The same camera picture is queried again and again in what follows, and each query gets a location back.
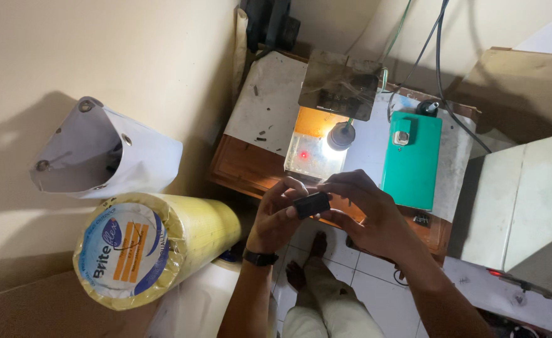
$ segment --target green box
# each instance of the green box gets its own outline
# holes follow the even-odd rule
[[[396,204],[432,210],[437,181],[442,119],[395,111],[391,116],[381,189]],[[409,134],[407,144],[394,143],[396,132]]]

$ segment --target leg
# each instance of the leg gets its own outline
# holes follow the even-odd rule
[[[291,262],[286,268],[286,278],[297,290],[297,302],[284,319],[283,338],[328,338],[316,299],[305,283],[303,269]]]
[[[316,297],[330,337],[384,338],[366,307],[358,301],[353,288],[337,280],[324,264],[322,256],[325,251],[326,235],[318,233],[304,271],[307,286]]]

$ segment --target hand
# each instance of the hand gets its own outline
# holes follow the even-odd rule
[[[345,230],[360,248],[399,264],[409,253],[427,250],[407,225],[392,197],[380,190],[363,170],[334,174],[324,184],[317,185],[317,189],[349,198],[364,212],[366,218],[360,223],[340,210],[320,213],[321,218]]]
[[[303,183],[292,177],[285,177],[266,191],[247,240],[247,250],[272,254],[284,247],[301,224],[293,201],[307,195]]]

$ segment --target bare foot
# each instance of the bare foot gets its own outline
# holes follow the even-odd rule
[[[305,273],[294,260],[286,266],[286,280],[297,292],[305,287]]]
[[[310,257],[324,257],[326,252],[326,247],[328,243],[326,242],[326,234],[323,231],[319,231],[314,237],[314,241],[311,244]]]

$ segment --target watch strap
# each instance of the watch strap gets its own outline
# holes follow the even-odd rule
[[[242,257],[256,266],[274,265],[279,258],[279,256],[275,253],[258,254],[247,249],[243,252]]]

